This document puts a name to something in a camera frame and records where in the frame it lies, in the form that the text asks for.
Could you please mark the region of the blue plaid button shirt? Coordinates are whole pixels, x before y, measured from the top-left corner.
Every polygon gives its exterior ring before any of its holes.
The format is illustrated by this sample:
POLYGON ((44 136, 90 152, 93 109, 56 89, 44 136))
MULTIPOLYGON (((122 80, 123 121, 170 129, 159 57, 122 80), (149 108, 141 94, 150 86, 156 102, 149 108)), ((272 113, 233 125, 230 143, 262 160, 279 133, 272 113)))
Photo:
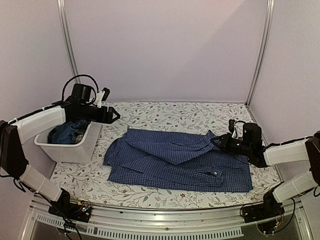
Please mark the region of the blue plaid button shirt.
POLYGON ((248 193, 253 189, 245 156, 232 156, 215 135, 129 128, 108 147, 109 181, 167 190, 248 193))

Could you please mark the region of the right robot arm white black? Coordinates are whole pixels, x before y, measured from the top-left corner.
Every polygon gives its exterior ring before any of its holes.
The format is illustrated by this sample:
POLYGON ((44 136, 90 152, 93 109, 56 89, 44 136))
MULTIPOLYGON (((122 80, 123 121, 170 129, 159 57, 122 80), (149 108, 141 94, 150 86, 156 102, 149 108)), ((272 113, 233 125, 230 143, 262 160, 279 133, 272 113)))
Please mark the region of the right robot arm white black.
POLYGON ((216 136, 211 142, 228 154, 246 156, 248 162, 258 168, 279 164, 308 162, 309 170, 289 181, 282 182, 263 196, 260 206, 244 207, 245 216, 260 215, 269 218, 272 214, 282 214, 282 203, 320 185, 320 133, 296 138, 281 143, 263 145, 262 129, 256 123, 244 122, 242 138, 237 139, 236 121, 229 120, 229 132, 216 136))

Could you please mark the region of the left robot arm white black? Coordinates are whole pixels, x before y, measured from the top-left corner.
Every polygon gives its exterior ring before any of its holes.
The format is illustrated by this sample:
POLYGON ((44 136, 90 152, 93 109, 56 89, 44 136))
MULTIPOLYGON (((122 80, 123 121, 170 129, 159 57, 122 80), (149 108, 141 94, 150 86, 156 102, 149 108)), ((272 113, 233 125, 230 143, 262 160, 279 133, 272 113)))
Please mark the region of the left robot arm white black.
POLYGON ((112 124, 119 119, 120 114, 113 107, 60 100, 9 122, 2 120, 0 166, 7 177, 54 202, 55 209, 63 217, 70 217, 75 211, 70 194, 32 165, 31 154, 25 153, 29 142, 44 139, 50 130, 71 120, 89 121, 83 140, 78 144, 36 143, 32 147, 42 157, 47 156, 57 163, 87 163, 93 155, 102 124, 112 124))

